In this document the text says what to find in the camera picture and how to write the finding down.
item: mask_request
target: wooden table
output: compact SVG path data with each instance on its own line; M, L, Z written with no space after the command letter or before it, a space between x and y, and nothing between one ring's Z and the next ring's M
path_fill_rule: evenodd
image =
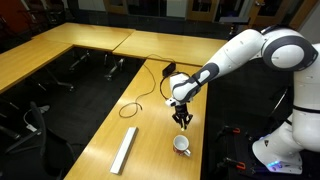
M131 118L121 118L119 111L124 105L152 90L153 79L146 67L142 66L112 111L102 123L94 137L84 149L66 180L79 179L200 179L201 161L206 113L207 86L194 101L188 104L188 111L194 117L188 129L180 130L180 125L172 119L174 108L165 105L160 94L159 83L162 69L169 63L147 60L147 66L156 81L151 94L139 98L143 110ZM178 64L177 70L190 75L199 67ZM162 85L163 92L170 96L169 79ZM122 115L130 115L135 106L124 109ZM110 167L118 148L129 127L138 127L139 132L121 175L112 174ZM190 142L191 157L179 156L173 152L173 139L176 135L185 135Z
M34 38L70 43L88 49L112 51L134 31L134 29L65 23Z
M203 66L227 41L153 33L133 32L113 54L141 59L158 59Z
M33 39L0 54L0 93L72 48L72 44Z

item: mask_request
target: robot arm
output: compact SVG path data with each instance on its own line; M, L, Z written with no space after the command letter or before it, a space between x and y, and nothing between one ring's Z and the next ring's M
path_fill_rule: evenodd
M252 150L270 172L301 174L299 152L303 149L320 152L319 51L319 44L312 45L289 28L267 28L261 33L243 31L227 42L190 78L183 74L171 77L172 97L166 104L175 106L173 118L184 130L192 118L186 103L205 83L259 57L273 70L295 72L292 116L274 132L254 142Z
M243 31L219 49L190 78L183 74L171 77L172 97L166 101L166 104L179 106L191 101L205 83L234 71L252 58L259 57L264 43L265 39L260 32L252 29Z

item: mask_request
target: cable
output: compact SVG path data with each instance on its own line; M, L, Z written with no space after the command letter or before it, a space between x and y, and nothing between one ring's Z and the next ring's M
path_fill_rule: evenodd
M176 62L174 59L172 59L172 58L164 58L164 57L161 57L161 56L159 56L159 55L157 55L157 54L149 54L147 57L146 57L146 59L148 59L148 58L150 58L150 56L157 56L157 57L159 57L160 59L163 59L163 60L170 60L170 61L172 61L172 62Z
M163 92L162 92L162 83L163 83L163 81L164 81L165 79L167 79L168 77L175 76L175 75L178 75L178 74L184 74L184 75L190 77L190 75L187 74L187 73L185 73L185 72L179 72L179 71L177 71L177 72L173 72L173 73L170 74L169 76L165 76L165 77L162 78L162 80L161 80L161 82L160 82L160 93L161 93L162 97L163 97L165 100L167 100L167 99L169 99L169 98L167 98L167 97L163 94Z
M131 102L131 103L128 103L128 104L122 106L121 109L119 110L119 116L122 117L122 118L131 118L131 117L133 117L134 115L136 115L136 114L138 113L138 110L139 110L138 107L140 107L140 110L142 111L142 105L138 103L138 100L139 100L141 97L143 97L143 96L146 96L146 95L148 95L148 94L151 94L151 93L154 91L155 87L156 87L156 80L155 80L154 75L152 74L151 70L150 70L146 65L143 64L143 66L144 66L144 67L149 71L149 73L151 74L151 77L152 77L152 79L153 79L153 87L152 87L151 91L139 95L134 102ZM130 105L135 105L135 106L136 106L135 112L134 112L133 114L131 114L131 115L128 115L128 116L122 115L122 114L121 114L121 111L122 111L123 109L125 109L126 107L130 106Z
M27 125L30 125L30 123L28 123L27 120L26 120L26 116L27 116L27 114L28 114L29 112L31 112L31 109L29 109L29 110L28 110L26 113L24 113L24 115L23 115L23 121L24 121Z

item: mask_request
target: white mug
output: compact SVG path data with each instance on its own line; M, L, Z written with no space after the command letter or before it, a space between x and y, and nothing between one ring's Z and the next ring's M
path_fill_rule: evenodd
M173 151L179 155L187 155L190 156L191 152L188 149L189 140L187 137L183 135L178 135L173 140Z

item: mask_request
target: black chair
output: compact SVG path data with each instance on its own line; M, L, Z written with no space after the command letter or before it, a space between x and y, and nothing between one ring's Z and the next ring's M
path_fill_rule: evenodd
M16 44L19 45L27 41L28 39L14 32L8 25L6 19L0 14L0 54L15 47Z
M72 22L79 24L90 24L88 11L79 8L78 0L67 0L68 10L73 16Z
M65 22L64 7L49 9L41 0L21 0L25 10L18 12L26 19L31 35L37 35Z
M30 103L30 107L38 129L6 150L7 161L3 168L3 177L39 179L39 176L42 176L44 179L63 179L76 160L73 148L46 127L42 113L34 102ZM39 138L36 145L18 149L35 137Z
M49 23L58 26L66 22L65 8L62 0L45 0L45 9Z

